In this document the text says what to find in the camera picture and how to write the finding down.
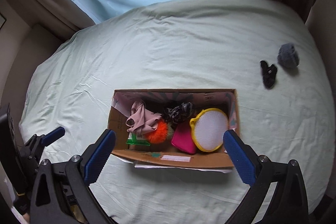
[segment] pink cloth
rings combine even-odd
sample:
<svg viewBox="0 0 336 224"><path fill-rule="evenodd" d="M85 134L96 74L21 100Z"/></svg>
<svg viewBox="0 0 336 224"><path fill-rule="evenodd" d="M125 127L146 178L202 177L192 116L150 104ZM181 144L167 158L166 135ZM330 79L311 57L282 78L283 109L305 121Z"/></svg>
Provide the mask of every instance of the pink cloth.
<svg viewBox="0 0 336 224"><path fill-rule="evenodd" d="M191 155L196 154L197 147L194 144L193 138L191 136L191 127L189 125L189 121L179 123L174 132L171 144L183 152Z"/></svg>
<svg viewBox="0 0 336 224"><path fill-rule="evenodd" d="M126 125L130 127L127 131L137 135L152 132L157 129L161 115L145 109L144 101L138 99L133 103L131 115L126 121Z"/></svg>

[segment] gray pom pom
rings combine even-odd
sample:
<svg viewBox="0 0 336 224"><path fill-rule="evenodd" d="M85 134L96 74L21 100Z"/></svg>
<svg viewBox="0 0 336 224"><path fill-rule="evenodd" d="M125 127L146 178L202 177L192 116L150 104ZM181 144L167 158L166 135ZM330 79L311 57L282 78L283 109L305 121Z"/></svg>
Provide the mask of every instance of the gray pom pom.
<svg viewBox="0 0 336 224"><path fill-rule="evenodd" d="M278 54L278 63L289 69L294 69L299 65L299 55L294 48L294 44L287 43L280 47Z"/></svg>

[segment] orange pom pom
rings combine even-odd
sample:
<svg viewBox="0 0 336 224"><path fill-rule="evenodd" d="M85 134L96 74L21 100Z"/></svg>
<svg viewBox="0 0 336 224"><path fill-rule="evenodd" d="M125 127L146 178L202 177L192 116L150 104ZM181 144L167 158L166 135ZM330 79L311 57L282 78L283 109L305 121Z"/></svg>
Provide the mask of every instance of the orange pom pom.
<svg viewBox="0 0 336 224"><path fill-rule="evenodd" d="M166 140L168 134L168 125L167 123L160 119L157 122L157 129L146 133L144 136L146 140L148 140L150 143L156 144L156 143L162 143Z"/></svg>

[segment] pink wallet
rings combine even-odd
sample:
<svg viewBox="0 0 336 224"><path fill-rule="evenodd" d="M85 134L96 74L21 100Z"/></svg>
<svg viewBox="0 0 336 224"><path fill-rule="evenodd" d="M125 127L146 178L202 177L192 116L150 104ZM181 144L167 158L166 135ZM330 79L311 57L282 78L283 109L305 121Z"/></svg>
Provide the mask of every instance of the pink wallet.
<svg viewBox="0 0 336 224"><path fill-rule="evenodd" d="M179 124L174 132L171 144L188 154L196 154L197 148L191 137L189 121Z"/></svg>

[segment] bed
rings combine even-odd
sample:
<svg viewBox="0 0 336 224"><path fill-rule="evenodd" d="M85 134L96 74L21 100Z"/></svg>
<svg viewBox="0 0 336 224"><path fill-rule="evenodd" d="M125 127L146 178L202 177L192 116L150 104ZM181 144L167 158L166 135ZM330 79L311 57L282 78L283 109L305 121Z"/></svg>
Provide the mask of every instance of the bed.
<svg viewBox="0 0 336 224"><path fill-rule="evenodd" d="M263 86L260 60L277 63L295 44L297 70L278 66ZM24 141L58 126L66 135L42 158L68 160L107 126L115 89L234 88L242 140L273 161L300 163L309 211L330 177L335 141L332 93L300 17L271 0L180 0L133 9L77 32L31 78L20 122ZM255 220L262 218L272 185ZM248 190L229 174L135 169L111 155L90 186L123 223L224 223Z"/></svg>

